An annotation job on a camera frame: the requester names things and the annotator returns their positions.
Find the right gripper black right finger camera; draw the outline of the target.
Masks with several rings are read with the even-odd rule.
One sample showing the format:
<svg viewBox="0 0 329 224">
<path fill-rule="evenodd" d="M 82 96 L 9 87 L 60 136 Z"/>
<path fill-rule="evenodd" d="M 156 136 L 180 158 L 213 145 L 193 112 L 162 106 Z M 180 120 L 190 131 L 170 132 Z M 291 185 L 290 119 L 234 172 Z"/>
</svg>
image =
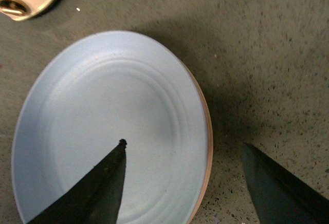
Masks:
<svg viewBox="0 0 329 224">
<path fill-rule="evenodd" d="M 250 143 L 243 171 L 260 223 L 328 223 L 328 199 Z"/>
</svg>

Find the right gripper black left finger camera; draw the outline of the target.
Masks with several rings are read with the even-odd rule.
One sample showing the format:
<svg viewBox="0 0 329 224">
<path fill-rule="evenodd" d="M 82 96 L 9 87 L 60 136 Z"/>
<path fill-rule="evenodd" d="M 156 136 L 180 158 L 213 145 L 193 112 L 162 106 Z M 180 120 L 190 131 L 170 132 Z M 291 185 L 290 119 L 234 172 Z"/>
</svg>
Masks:
<svg viewBox="0 0 329 224">
<path fill-rule="evenodd" d="M 117 223 L 126 170 L 126 145 L 118 145 L 81 180 L 29 223 Z"/>
</svg>

